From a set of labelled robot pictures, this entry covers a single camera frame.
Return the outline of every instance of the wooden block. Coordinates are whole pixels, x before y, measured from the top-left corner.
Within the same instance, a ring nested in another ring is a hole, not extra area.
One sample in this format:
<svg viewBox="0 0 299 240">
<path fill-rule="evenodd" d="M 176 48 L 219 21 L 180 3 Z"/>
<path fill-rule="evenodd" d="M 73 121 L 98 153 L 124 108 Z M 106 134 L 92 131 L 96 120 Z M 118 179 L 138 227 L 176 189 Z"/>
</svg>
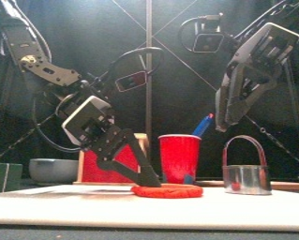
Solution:
<svg viewBox="0 0 299 240">
<path fill-rule="evenodd" d="M 146 134 L 134 133 L 134 138 L 137 139 L 144 154 L 146 154 L 149 148 Z M 134 172 L 138 171 L 137 162 L 128 145 L 122 148 L 114 160 L 126 165 Z M 98 169 L 96 166 L 96 155 L 92 151 L 80 152 L 77 179 L 73 184 L 96 185 L 98 183 L 124 185 L 132 182 L 118 172 Z"/>
</svg>

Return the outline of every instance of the silver pail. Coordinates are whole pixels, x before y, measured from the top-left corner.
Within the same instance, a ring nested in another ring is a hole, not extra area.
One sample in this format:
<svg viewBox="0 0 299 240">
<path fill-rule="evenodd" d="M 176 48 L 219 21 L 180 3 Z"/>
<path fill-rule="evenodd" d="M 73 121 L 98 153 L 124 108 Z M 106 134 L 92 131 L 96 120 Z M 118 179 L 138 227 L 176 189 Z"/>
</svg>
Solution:
<svg viewBox="0 0 299 240">
<path fill-rule="evenodd" d="M 260 165 L 227 165 L 227 149 L 233 139 L 245 139 L 256 147 Z M 261 145 L 252 137 L 239 135 L 231 138 L 223 149 L 223 180 L 227 193 L 269 195 L 269 173 Z"/>
</svg>

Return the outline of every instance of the pen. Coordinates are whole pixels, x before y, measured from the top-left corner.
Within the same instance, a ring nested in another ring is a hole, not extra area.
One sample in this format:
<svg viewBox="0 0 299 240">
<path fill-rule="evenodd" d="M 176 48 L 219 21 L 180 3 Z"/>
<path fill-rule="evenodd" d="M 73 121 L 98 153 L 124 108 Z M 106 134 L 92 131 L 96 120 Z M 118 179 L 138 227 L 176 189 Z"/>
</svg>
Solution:
<svg viewBox="0 0 299 240">
<path fill-rule="evenodd" d="M 195 128 L 193 132 L 191 135 L 201 138 L 204 131 L 207 130 L 211 120 L 212 120 L 213 114 L 209 113 L 209 115 L 201 120 L 201 122 L 199 123 L 197 127 Z"/>
</svg>

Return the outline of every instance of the wire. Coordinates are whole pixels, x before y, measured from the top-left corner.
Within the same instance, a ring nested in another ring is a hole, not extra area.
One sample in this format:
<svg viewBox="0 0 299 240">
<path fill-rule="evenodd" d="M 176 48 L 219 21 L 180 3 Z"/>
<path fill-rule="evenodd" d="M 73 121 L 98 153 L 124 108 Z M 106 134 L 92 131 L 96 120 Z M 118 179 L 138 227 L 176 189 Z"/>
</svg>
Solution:
<svg viewBox="0 0 299 240">
<path fill-rule="evenodd" d="M 50 59 L 52 59 L 52 56 L 50 56 L 50 51 L 49 51 L 49 46 L 48 46 L 48 43 L 46 41 L 44 40 L 44 37 L 41 36 L 40 32 L 37 31 L 36 27 L 33 26 L 32 22 L 29 21 L 29 18 L 25 16 L 24 12 L 21 11 L 19 7 L 15 5 L 15 2 L 11 1 L 11 4 L 13 4 L 13 7 L 15 8 L 15 10 L 18 11 L 21 17 L 25 19 L 25 21 L 28 22 L 29 24 L 29 27 L 32 28 L 37 38 L 40 39 L 40 41 L 42 42 L 42 45 L 44 45 L 44 49 L 45 49 L 45 52 L 46 52 L 46 58 L 50 62 Z"/>
</svg>

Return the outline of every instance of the red cup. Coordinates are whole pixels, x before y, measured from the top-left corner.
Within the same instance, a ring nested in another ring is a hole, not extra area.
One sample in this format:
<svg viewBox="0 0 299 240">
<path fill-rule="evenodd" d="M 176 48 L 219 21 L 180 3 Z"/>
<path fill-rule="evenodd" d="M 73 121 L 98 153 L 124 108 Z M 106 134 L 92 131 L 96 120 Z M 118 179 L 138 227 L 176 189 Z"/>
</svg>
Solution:
<svg viewBox="0 0 299 240">
<path fill-rule="evenodd" d="M 185 134 L 168 134 L 158 137 L 162 182 L 192 184 L 200 141 L 199 137 Z"/>
</svg>

